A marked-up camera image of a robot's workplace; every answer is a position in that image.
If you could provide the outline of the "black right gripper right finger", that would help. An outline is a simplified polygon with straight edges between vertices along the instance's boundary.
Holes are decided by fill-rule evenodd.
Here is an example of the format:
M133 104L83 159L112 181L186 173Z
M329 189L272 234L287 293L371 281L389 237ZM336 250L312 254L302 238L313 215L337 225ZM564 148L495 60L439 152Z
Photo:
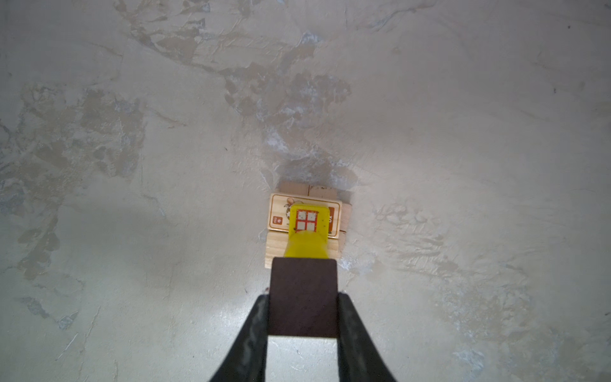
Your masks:
M337 326L340 381L396 381L345 293L337 296Z

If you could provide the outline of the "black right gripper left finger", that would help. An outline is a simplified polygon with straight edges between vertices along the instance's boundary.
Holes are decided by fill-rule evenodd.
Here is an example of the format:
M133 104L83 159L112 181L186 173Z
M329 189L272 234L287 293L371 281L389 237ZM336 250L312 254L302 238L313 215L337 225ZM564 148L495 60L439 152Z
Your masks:
M264 381L267 367L269 295L261 294L226 358L210 381Z

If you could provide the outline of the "dark brown square block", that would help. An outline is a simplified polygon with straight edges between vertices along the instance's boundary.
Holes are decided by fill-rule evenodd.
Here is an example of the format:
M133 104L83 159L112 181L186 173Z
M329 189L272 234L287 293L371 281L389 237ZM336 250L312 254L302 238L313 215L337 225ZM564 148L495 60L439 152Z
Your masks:
M337 261L276 257L269 289L268 333L338 337Z

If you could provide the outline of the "light wood block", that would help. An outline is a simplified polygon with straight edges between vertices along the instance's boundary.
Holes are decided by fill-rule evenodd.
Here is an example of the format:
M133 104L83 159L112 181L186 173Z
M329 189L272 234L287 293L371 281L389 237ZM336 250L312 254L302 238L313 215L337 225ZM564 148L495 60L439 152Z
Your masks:
M338 260L342 257L342 251L345 248L347 239L346 232L340 232L337 239L329 239L328 241L328 255L331 259ZM288 234L285 232L269 231L267 233L266 240L266 253L265 253L265 268L271 269L272 261L275 257L283 257L288 244Z

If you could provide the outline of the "engraved wood block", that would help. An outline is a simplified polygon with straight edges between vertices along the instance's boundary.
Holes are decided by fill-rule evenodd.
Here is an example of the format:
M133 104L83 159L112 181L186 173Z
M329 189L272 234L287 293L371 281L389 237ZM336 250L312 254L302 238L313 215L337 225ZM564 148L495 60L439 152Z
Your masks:
M343 203L339 218L338 254L341 255L347 241L348 226L353 207L349 203Z

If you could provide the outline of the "yellow window toy cube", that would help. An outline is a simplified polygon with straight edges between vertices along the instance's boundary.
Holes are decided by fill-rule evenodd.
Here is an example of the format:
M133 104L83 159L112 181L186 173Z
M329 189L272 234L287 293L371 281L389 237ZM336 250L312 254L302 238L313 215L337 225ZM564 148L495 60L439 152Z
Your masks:
M331 214L323 205L295 204L291 206L289 218L289 237L299 232L311 232L329 238Z

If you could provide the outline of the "patterned wood block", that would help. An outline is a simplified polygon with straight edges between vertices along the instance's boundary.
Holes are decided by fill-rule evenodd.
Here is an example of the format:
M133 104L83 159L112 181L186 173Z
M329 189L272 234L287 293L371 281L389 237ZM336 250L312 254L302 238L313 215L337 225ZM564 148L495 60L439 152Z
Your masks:
M343 203L320 197L300 196L297 194L274 193L270 196L267 229L278 232L289 232L290 208L293 205L325 206L329 209L329 239L339 237L341 211Z

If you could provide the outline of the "plain wood block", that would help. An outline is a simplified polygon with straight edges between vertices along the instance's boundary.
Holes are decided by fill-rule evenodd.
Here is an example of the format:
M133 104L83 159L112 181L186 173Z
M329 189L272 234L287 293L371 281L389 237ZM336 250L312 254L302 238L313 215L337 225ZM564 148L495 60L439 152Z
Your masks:
M278 192L281 194L308 196L310 186L296 181L281 181L278 186Z
M337 200L338 192L333 187L328 186L310 186L308 196L317 199Z

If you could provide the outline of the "yellow cylinder block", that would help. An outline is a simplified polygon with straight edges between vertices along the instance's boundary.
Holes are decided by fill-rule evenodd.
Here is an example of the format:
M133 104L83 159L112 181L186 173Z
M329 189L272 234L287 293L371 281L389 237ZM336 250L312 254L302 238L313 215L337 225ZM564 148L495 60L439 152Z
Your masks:
M289 237L285 258L329 259L327 241L314 232L297 232Z

